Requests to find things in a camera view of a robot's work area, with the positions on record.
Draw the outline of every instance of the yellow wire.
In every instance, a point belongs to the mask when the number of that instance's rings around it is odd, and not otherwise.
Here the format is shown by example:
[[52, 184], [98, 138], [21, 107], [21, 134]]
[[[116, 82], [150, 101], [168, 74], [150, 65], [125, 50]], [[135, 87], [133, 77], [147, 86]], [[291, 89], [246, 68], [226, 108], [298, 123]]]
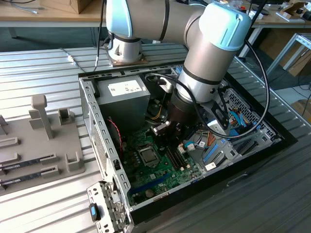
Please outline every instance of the yellow wire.
[[155, 119], [159, 118], [159, 116], [161, 115], [161, 109], [162, 109], [162, 105], [160, 107], [160, 110], [159, 110], [158, 114], [155, 117], [151, 118], [151, 120], [155, 120]]

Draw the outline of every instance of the metal grating surface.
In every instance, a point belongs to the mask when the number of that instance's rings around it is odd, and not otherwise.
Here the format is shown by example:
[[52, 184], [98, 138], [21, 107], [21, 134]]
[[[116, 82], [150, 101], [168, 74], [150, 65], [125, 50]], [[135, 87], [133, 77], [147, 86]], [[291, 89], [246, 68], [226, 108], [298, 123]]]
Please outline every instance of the metal grating surface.
[[[179, 45], [143, 45], [148, 60], [180, 61]], [[96, 49], [68, 49], [79, 65], [91, 71]], [[99, 69], [109, 69], [102, 55]], [[88, 209], [86, 189], [101, 179], [82, 119], [77, 74], [60, 50], [0, 53], [0, 114], [6, 119], [28, 114], [30, 95], [47, 96], [48, 113], [70, 107], [78, 131], [86, 171], [83, 174], [0, 197], [1, 232], [96, 232]], [[235, 60], [229, 73], [265, 104], [264, 89], [255, 74]], [[199, 207], [150, 232], [305, 232], [311, 227], [311, 128], [272, 93], [270, 112], [299, 139], [254, 176], [228, 188]]]

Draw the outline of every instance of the blue tab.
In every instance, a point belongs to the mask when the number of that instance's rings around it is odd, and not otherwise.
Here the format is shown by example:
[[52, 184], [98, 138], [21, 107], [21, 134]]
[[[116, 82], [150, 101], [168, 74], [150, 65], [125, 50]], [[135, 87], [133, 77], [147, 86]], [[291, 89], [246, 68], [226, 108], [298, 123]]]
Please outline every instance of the blue tab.
[[91, 207], [91, 214], [93, 216], [96, 215], [96, 211], [95, 211], [95, 207], [94, 206]]

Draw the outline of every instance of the floor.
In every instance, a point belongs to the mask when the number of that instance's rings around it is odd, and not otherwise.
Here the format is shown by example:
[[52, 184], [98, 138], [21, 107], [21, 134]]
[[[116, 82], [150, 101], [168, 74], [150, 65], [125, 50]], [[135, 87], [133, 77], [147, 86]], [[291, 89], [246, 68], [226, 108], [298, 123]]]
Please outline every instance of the floor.
[[[12, 39], [7, 28], [0, 28], [0, 51], [92, 47], [96, 45], [98, 35], [95, 28], [15, 28], [15, 30], [18, 38]], [[107, 32], [104, 30], [102, 38], [106, 35]], [[257, 53], [267, 69], [273, 60], [261, 50], [257, 50]], [[246, 65], [261, 76], [261, 70], [251, 53], [248, 54]], [[274, 90], [299, 86], [297, 78], [283, 70], [281, 66], [278, 66], [269, 78], [274, 80], [270, 83]], [[310, 82], [311, 75], [300, 77], [300, 84]]]

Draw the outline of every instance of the black cable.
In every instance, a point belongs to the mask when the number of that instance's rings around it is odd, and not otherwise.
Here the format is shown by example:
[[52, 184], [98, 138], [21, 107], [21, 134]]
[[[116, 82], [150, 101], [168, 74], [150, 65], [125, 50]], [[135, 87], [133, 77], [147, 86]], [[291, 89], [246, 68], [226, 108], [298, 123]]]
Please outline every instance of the black cable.
[[30, 2], [33, 2], [33, 1], [36, 1], [36, 0], [25, 1], [25, 2], [10, 1], [10, 0], [1, 0], [1, 1], [10, 2], [10, 3], [17, 3], [17, 4], [25, 4], [25, 3], [30, 3]]
[[218, 91], [218, 95], [219, 95], [219, 97], [220, 97], [220, 99], [221, 99], [221, 101], [223, 103], [224, 111], [228, 115], [228, 109], [227, 109], [227, 105], [226, 105], [225, 100], [224, 100], [224, 96], [223, 96], [223, 94], [222, 94], [222, 92], [221, 92], [221, 90], [219, 88], [217, 89], [217, 91]]
[[93, 72], [96, 70], [99, 60], [99, 47], [100, 47], [100, 40], [101, 40], [101, 34], [102, 34], [102, 25], [103, 25], [103, 17], [104, 17], [104, 3], [105, 0], [102, 0], [102, 8], [101, 8], [101, 22], [99, 23], [99, 30], [98, 30], [98, 37], [97, 37], [97, 55], [95, 60], [95, 68]]
[[306, 56], [303, 60], [301, 60], [300, 62], [298, 62], [298, 60], [297, 60], [294, 64], [292, 64], [290, 67], [288, 67], [283, 73], [281, 73], [281, 74], [278, 75], [276, 78], [274, 78], [274, 79], [272, 79], [271, 81], [269, 81], [269, 84], [271, 84], [272, 82], [274, 82], [274, 81], [277, 80], [278, 78], [282, 77], [283, 74], [285, 74], [286, 72], [288, 72], [291, 68], [294, 68], [294, 67], [296, 67], [297, 65], [301, 64], [301, 63], [304, 62], [306, 59], [307, 59], [307, 56]]
[[89, 29], [91, 30], [92, 44], [93, 44], [93, 46], [96, 46], [96, 41], [94, 41], [94, 40], [96, 40], [96, 39], [95, 39], [95, 36], [93, 35], [93, 30], [92, 30], [92, 28], [89, 28]]
[[308, 102], [309, 102], [310, 98], [311, 98], [311, 94], [309, 95], [309, 97], [308, 97], [308, 99], [307, 99], [307, 102], [306, 102], [306, 104], [305, 104], [305, 108], [304, 108], [304, 110], [303, 110], [303, 112], [302, 112], [302, 115], [301, 115], [302, 117], [303, 117], [303, 115], [304, 115], [304, 113], [305, 113], [305, 111], [306, 111], [306, 109], [307, 109]]
[[149, 74], [147, 74], [147, 75], [146, 75], [146, 80], [148, 80], [148, 77], [150, 77], [150, 76], [163, 77], [163, 78], [166, 78], [166, 79], [168, 79], [168, 80], [171, 80], [171, 81], [177, 83], [177, 84], [180, 85], [182, 88], [184, 88], [185, 91], [189, 94], [189, 96], [190, 96], [190, 98], [191, 98], [191, 100], [192, 100], [192, 104], [193, 104], [193, 106], [194, 106], [194, 109], [195, 109], [195, 111], [196, 111], [196, 114], [198, 115], [199, 119], [201, 120], [203, 126], [204, 126], [205, 128], [207, 128], [207, 129], [208, 129], [211, 133], [213, 133], [215, 136], [219, 136], [219, 137], [222, 137], [222, 138], [231, 138], [231, 139], [232, 139], [232, 138], [240, 138], [240, 137], [243, 137], [243, 136], [249, 134], [250, 132], [252, 132], [254, 129], [257, 128], [257, 126], [259, 126], [259, 125], [262, 123], [264, 117], [266, 116], [266, 113], [268, 112], [269, 105], [270, 105], [270, 89], [269, 89], [269, 84], [268, 84], [268, 78], [267, 78], [266, 71], [264, 70], [264, 67], [263, 67], [263, 65], [262, 65], [262, 63], [261, 63], [261, 60], [260, 60], [259, 57], [257, 56], [257, 54], [256, 54], [256, 52], [254, 51], [254, 49], [253, 49], [253, 47], [251, 46], [251, 44], [250, 44], [248, 41], [246, 41], [246, 45], [250, 48], [250, 50], [252, 51], [252, 53], [254, 54], [254, 56], [256, 57], [256, 59], [257, 59], [258, 62], [259, 62], [259, 66], [260, 66], [260, 69], [261, 69], [262, 74], [263, 74], [263, 77], [264, 77], [265, 89], [266, 89], [266, 98], [267, 98], [267, 100], [266, 100], [265, 109], [264, 109], [263, 114], [262, 114], [261, 118], [259, 119], [259, 121], [258, 121], [251, 129], [249, 129], [248, 131], [246, 131], [246, 132], [244, 132], [244, 133], [242, 133], [242, 134], [240, 134], [240, 135], [237, 135], [237, 136], [227, 136], [227, 135], [220, 134], [220, 133], [218, 133], [218, 132], [212, 130], [212, 129], [206, 124], [205, 120], [203, 119], [203, 117], [202, 117], [202, 115], [201, 115], [201, 113], [200, 113], [200, 110], [199, 110], [199, 108], [198, 108], [198, 105], [197, 105], [197, 102], [196, 102], [196, 100], [195, 100], [194, 95], [193, 95], [192, 92], [189, 90], [189, 88], [188, 88], [186, 85], [184, 85], [181, 81], [176, 80], [176, 79], [174, 79], [174, 78], [172, 78], [172, 77], [170, 77], [170, 76], [163, 75], [163, 74], [158, 74], [158, 73], [149, 73]]
[[259, 5], [254, 17], [252, 18], [252, 23], [251, 23], [251, 26], [249, 27], [249, 30], [248, 30], [248, 33], [245, 37], [245, 41], [248, 41], [249, 37], [251, 36], [252, 34], [252, 31], [250, 30], [252, 28], [252, 26], [254, 25], [256, 19], [258, 18], [259, 14], [261, 13], [263, 7], [265, 6], [265, 4], [267, 3], [268, 0], [263, 0], [262, 3]]
[[254, 17], [252, 18], [252, 23], [251, 23], [251, 26], [250, 26], [249, 28], [252, 28], [252, 26], [254, 25], [256, 19], [258, 18], [259, 14], [260, 14], [261, 11], [263, 10], [263, 8], [264, 8], [265, 4], [267, 3], [267, 1], [268, 1], [268, 0], [263, 0], [263, 1], [261, 2], [261, 4], [259, 5], [259, 7], [258, 7], [258, 9], [257, 9], [257, 11], [256, 11], [256, 13], [255, 13], [255, 15], [254, 15]]
[[76, 62], [76, 60], [73, 58], [72, 55], [70, 55], [66, 50], [64, 50], [63, 48], [59, 48], [61, 51], [63, 51], [68, 58], [70, 58], [71, 62], [76, 66], [78, 67], [80, 70], [82, 70], [84, 73], [86, 73], [86, 71], [81, 67], [79, 66], [79, 64]]
[[306, 97], [305, 95], [302, 95], [301, 93], [299, 93], [295, 88], [292, 87], [292, 89], [293, 89], [295, 92], [297, 92], [298, 94], [300, 94], [301, 96], [303, 96], [304, 98], [306, 98], [306, 99], [308, 98], [308, 97]]
[[247, 14], [248, 16], [249, 16], [249, 13], [250, 13], [251, 10], [252, 10], [253, 1], [251, 0], [250, 3], [251, 3], [251, 4], [249, 5], [248, 14]]

